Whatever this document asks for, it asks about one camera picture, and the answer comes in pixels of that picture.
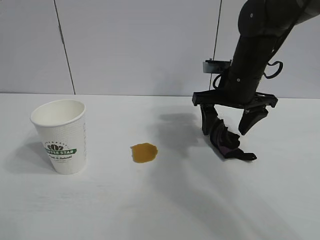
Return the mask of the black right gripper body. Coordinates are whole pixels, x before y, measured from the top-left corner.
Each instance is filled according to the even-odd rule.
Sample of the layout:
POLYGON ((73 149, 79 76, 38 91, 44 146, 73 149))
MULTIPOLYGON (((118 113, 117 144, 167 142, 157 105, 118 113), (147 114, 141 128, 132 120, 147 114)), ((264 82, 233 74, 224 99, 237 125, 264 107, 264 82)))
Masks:
POLYGON ((192 103, 198 105, 220 105, 236 109, 250 109, 259 106, 274 108, 278 103, 275 95, 257 92, 259 80, 248 81, 229 74, 226 69, 211 80, 209 90, 194 92, 192 103))

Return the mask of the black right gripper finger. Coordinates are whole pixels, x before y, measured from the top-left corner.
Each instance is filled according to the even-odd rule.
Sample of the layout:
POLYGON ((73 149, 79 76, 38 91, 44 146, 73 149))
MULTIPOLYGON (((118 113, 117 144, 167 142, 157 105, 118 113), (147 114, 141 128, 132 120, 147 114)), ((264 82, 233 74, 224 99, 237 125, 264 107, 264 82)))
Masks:
POLYGON ((268 115, 266 106, 257 106, 244 109, 238 130, 244 136, 257 122, 264 119, 268 115))
POLYGON ((218 113, 215 106, 212 104, 201 104, 201 120, 202 120, 202 133, 204 136, 208 136, 210 131, 218 119, 218 113))

